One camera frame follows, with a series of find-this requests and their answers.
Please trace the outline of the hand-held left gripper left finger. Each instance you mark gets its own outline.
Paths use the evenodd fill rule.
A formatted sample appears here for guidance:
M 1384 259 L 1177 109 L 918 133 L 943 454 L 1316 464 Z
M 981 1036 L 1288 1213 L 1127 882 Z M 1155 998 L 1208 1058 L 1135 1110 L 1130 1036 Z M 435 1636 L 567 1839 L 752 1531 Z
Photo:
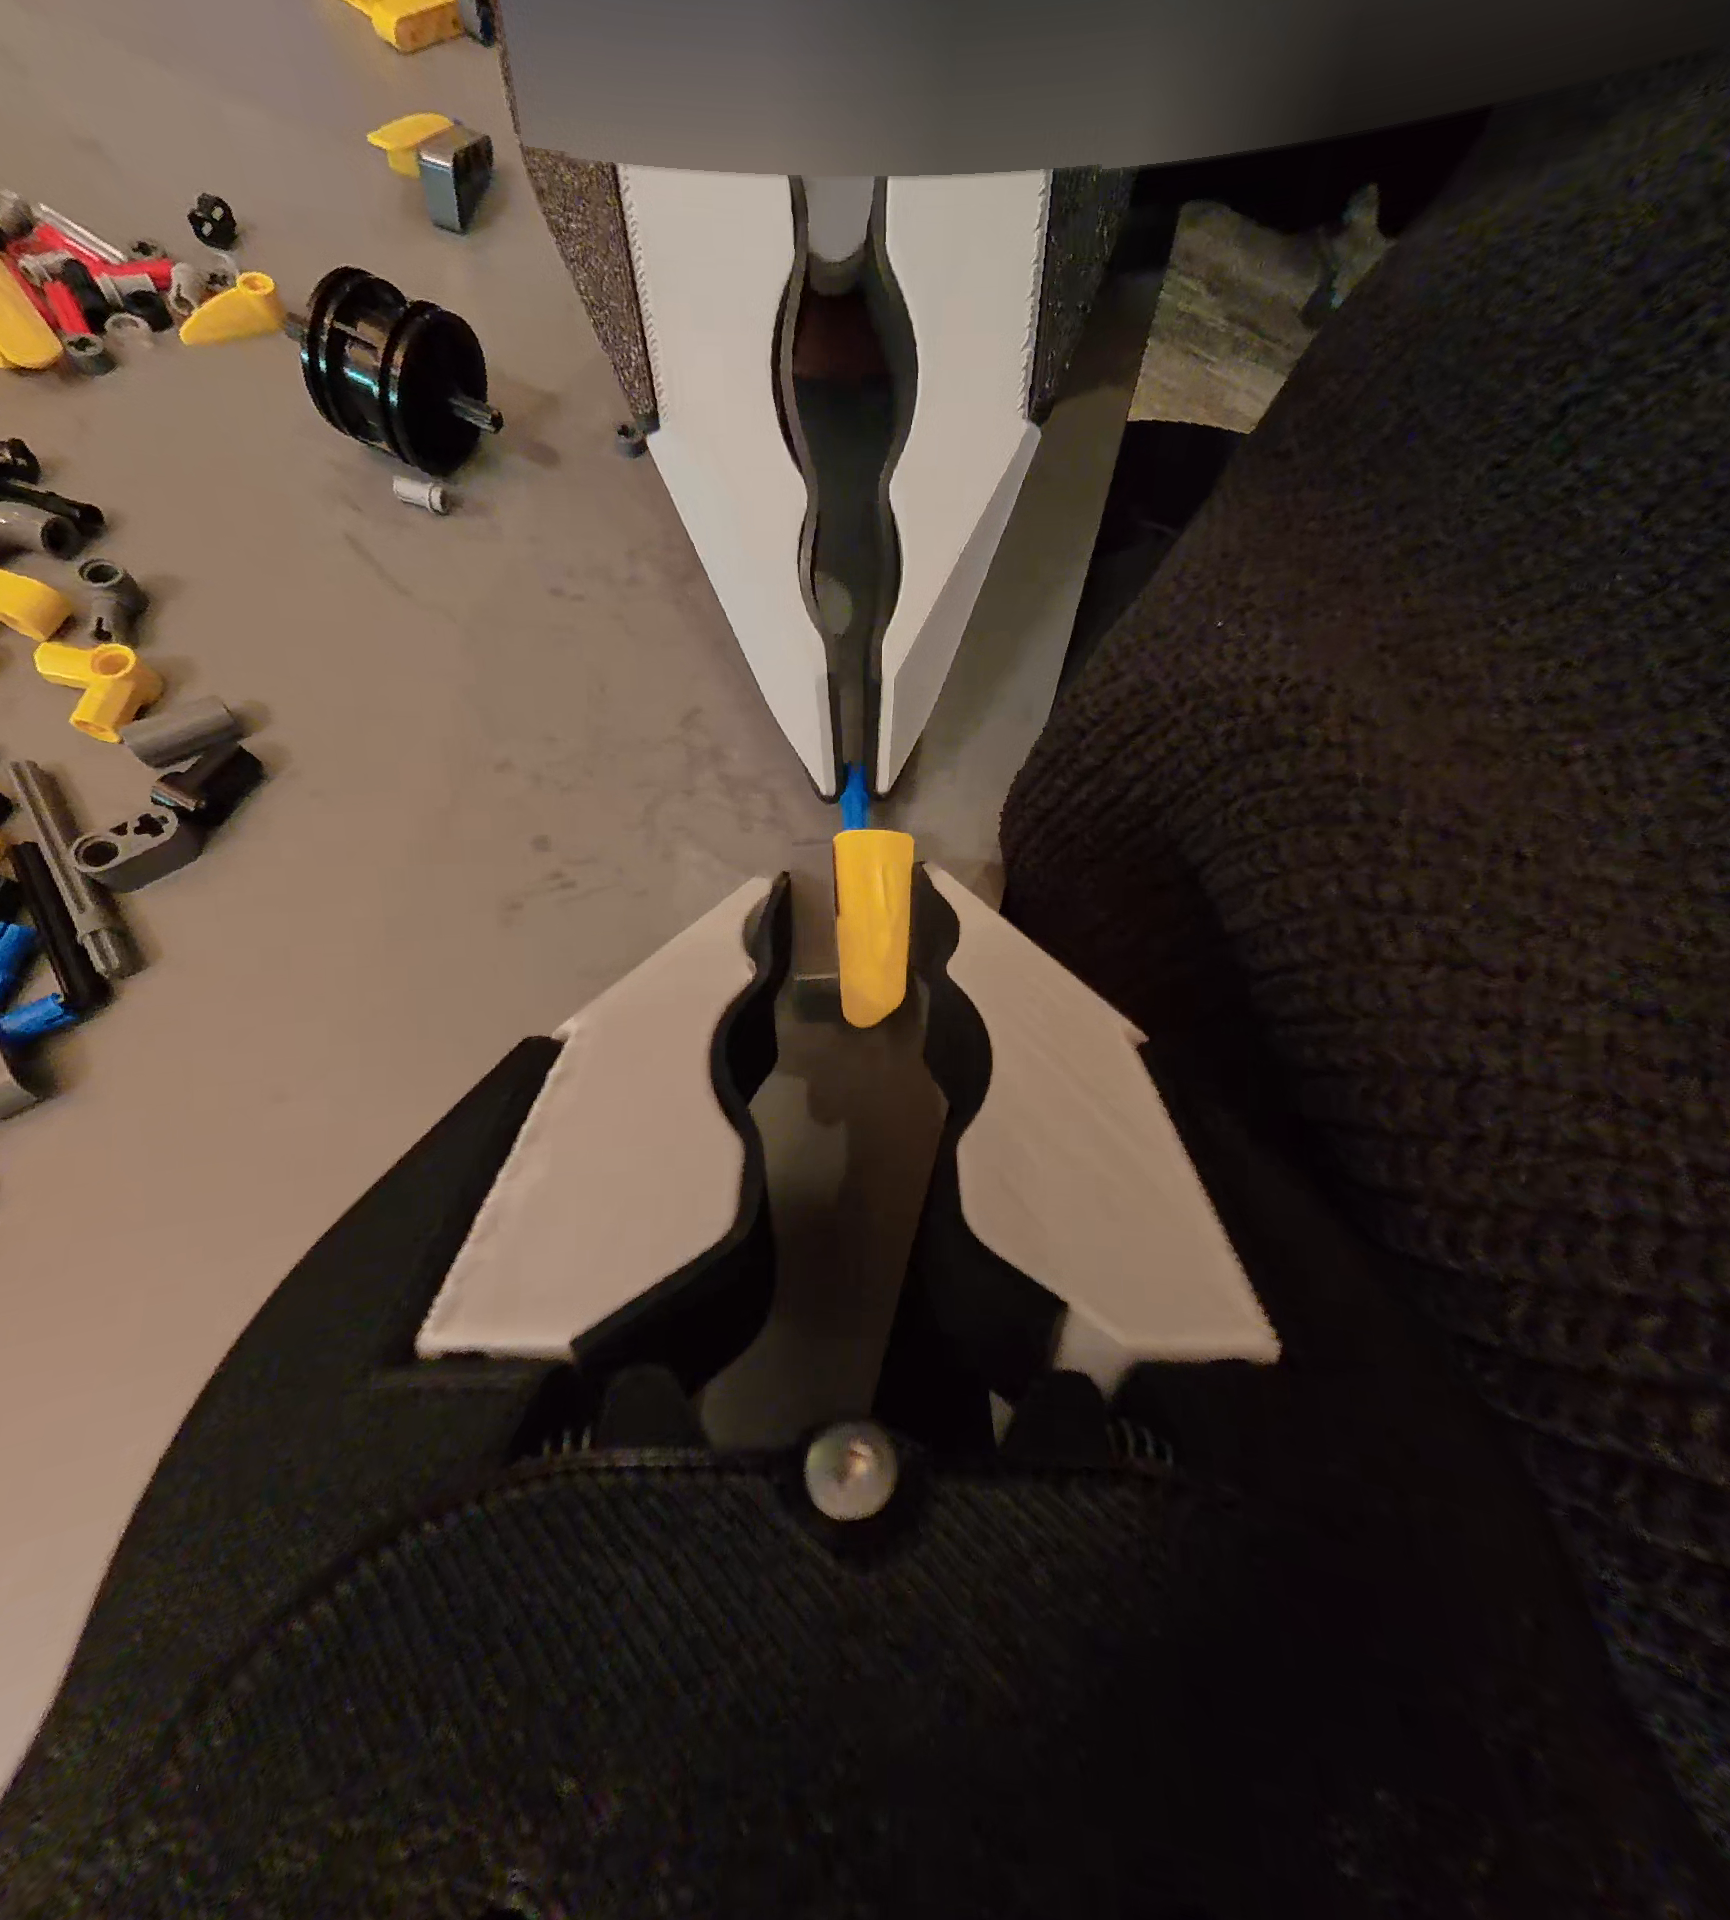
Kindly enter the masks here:
M 415 1357 L 668 1371 L 741 1357 L 777 1262 L 752 1100 L 777 1064 L 790 876 L 754 876 L 549 1034 Z

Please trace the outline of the black toy wheel hub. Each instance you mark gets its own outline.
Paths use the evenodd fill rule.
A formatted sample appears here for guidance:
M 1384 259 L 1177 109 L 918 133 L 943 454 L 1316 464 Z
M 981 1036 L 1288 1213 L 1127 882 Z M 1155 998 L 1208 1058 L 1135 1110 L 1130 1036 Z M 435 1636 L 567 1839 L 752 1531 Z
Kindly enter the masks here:
M 319 279 L 295 342 L 322 420 L 406 469 L 446 479 L 504 429 L 478 332 L 365 268 Z

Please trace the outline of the yellow curved panel grey block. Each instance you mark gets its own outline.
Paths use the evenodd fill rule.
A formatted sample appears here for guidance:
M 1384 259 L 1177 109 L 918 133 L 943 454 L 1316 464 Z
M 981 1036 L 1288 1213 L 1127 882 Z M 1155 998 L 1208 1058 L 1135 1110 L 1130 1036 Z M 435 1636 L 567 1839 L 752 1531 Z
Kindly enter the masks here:
M 874 1030 L 908 1000 L 918 845 L 899 828 L 847 827 L 832 842 L 834 961 L 798 973 L 794 1010 L 814 1025 Z
M 427 220 L 468 235 L 493 187 L 493 140 L 439 112 L 407 112 L 367 134 L 387 168 L 419 189 Z

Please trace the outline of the person's dark knit sweater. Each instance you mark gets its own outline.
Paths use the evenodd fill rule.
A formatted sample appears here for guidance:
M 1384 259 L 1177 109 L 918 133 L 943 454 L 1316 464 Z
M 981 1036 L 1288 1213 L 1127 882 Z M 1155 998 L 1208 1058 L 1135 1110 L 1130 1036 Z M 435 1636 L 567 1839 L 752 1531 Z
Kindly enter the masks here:
M 1278 1332 L 1203 1917 L 1730 1917 L 1730 46 L 1502 112 L 1060 697 L 1007 919 Z

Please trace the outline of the yellow toy plate assembly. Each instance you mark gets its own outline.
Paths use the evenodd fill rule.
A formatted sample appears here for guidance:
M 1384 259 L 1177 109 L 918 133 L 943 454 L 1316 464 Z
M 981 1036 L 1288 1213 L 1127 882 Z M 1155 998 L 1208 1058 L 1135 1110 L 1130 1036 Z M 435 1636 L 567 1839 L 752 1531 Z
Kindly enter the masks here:
M 493 2 L 345 2 L 397 55 L 417 55 L 464 38 L 497 45 Z

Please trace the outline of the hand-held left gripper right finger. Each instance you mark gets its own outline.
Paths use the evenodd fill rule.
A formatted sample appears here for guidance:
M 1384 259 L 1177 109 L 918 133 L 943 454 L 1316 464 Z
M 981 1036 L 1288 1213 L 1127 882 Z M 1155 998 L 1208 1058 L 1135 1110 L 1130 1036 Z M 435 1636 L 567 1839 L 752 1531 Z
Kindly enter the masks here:
M 911 942 L 946 1107 L 911 1280 L 973 1378 L 1275 1365 L 1140 1026 L 934 863 Z

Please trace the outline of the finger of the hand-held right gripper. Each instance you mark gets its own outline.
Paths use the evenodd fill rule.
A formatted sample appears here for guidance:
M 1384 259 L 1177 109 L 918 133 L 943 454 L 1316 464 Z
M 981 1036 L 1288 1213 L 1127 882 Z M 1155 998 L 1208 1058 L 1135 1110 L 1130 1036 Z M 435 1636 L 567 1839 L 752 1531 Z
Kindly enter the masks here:
M 841 774 L 830 651 L 807 591 L 816 484 L 784 420 L 804 252 L 788 177 L 617 168 L 657 425 L 648 452 L 805 781 Z
M 889 177 L 877 238 L 909 332 L 883 483 L 898 588 L 877 640 L 872 791 L 899 783 L 943 692 L 1033 462 L 1052 177 Z

